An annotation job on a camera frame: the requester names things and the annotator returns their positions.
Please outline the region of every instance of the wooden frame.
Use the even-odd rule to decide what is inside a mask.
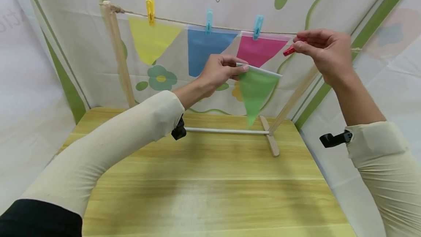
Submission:
[[[136,101],[134,100],[133,89],[130,82],[130,75],[128,73],[127,63],[124,56],[124,50],[121,44],[122,40],[121,40],[121,35],[120,35],[120,29],[118,27],[117,16],[115,12],[115,9],[121,9],[121,8],[111,4],[110,1],[104,1],[100,5],[103,10],[105,23],[106,23],[108,32],[110,34],[111,42],[113,44],[113,49],[114,49],[114,53],[115,53],[115,57],[117,60],[117,65],[118,65],[118,71],[122,79],[123,90],[124,90],[127,102],[129,104],[129,107],[133,107],[136,105]],[[301,82],[299,87],[294,91],[291,98],[287,101],[285,106],[282,108],[281,112],[277,115],[274,123],[272,123],[271,126],[269,126],[268,121],[266,120],[265,117],[259,116],[264,131],[185,127],[186,131],[265,135],[268,138],[272,156],[277,157],[279,156],[279,149],[273,137],[273,134],[276,131],[277,127],[282,123],[282,121],[285,119],[285,117],[294,107],[294,105],[297,103],[297,101],[300,99],[302,94],[304,94],[305,90],[307,90],[307,88],[313,82],[313,80],[315,79],[318,73],[319,71],[317,70],[316,66],[313,66],[311,70],[308,72],[307,76],[305,76],[304,80]]]

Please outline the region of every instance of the clothespin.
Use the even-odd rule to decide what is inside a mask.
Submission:
[[[291,46],[289,46],[289,48],[287,48],[284,52],[282,52],[283,54],[284,54],[284,56],[286,57],[286,56],[288,56],[288,55],[291,55],[291,54],[293,54],[295,52],[295,49],[294,49],[294,46],[293,45],[291,45]]]
[[[257,40],[257,38],[260,35],[260,31],[261,31],[262,25],[263,25],[263,20],[264,20],[264,16],[262,16],[262,15],[256,16],[256,20],[254,22],[253,40]]]
[[[155,0],[146,0],[146,11],[148,13],[149,25],[155,25]]]
[[[211,34],[212,29],[212,19],[213,19],[213,13],[210,8],[208,8],[208,11],[206,12],[206,35]]]

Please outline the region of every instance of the black wrist strap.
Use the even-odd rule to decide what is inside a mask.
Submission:
[[[180,117],[177,126],[172,130],[171,135],[175,140],[185,137],[187,134],[186,129],[184,128],[183,115]]]
[[[322,135],[319,139],[321,143],[325,146],[325,148],[328,147],[334,147],[337,145],[340,145],[341,143],[349,143],[352,138],[352,133],[346,130],[342,134],[333,136],[332,134],[325,134]]]

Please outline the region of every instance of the hand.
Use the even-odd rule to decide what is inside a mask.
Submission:
[[[211,96],[228,79],[238,80],[238,75],[245,73],[249,69],[247,65],[236,67],[236,63],[249,64],[245,60],[238,59],[232,55],[210,55],[205,68],[197,77],[197,81],[209,87],[206,97]]]
[[[296,52],[313,58],[328,85],[333,86],[346,81],[349,75],[356,75],[352,68],[349,35],[328,29],[313,29],[298,32],[293,41]]]

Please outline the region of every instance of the twine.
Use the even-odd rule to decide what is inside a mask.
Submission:
[[[142,17],[148,17],[148,15],[144,14],[144,13],[138,13],[138,12],[134,12],[134,11],[130,11],[130,10],[125,10],[124,8],[114,5],[113,3],[111,3],[110,1],[104,1],[101,2],[99,5],[101,6],[108,6],[110,7],[111,11],[114,11],[115,13],[130,13],[130,14],[134,14],[134,15],[139,15]],[[181,23],[181,24],[186,24],[186,25],[195,25],[195,26],[200,26],[200,27],[206,27],[203,24],[197,24],[197,23],[192,23],[192,22],[186,22],[186,21],[180,21],[180,20],[173,20],[170,18],[159,18],[155,16],[155,19],[157,20],[166,20],[166,21],[171,21],[171,22],[176,22],[176,23]],[[228,30],[233,30],[233,31],[247,31],[244,29],[233,29],[231,27],[216,27],[216,26],[212,26],[215,27],[216,29],[228,29]],[[297,33],[290,33],[290,32],[272,32],[272,31],[262,31],[261,33],[266,33],[266,34],[288,34],[288,35],[296,35]],[[352,48],[351,51],[352,52],[360,52],[363,49],[361,48]]]

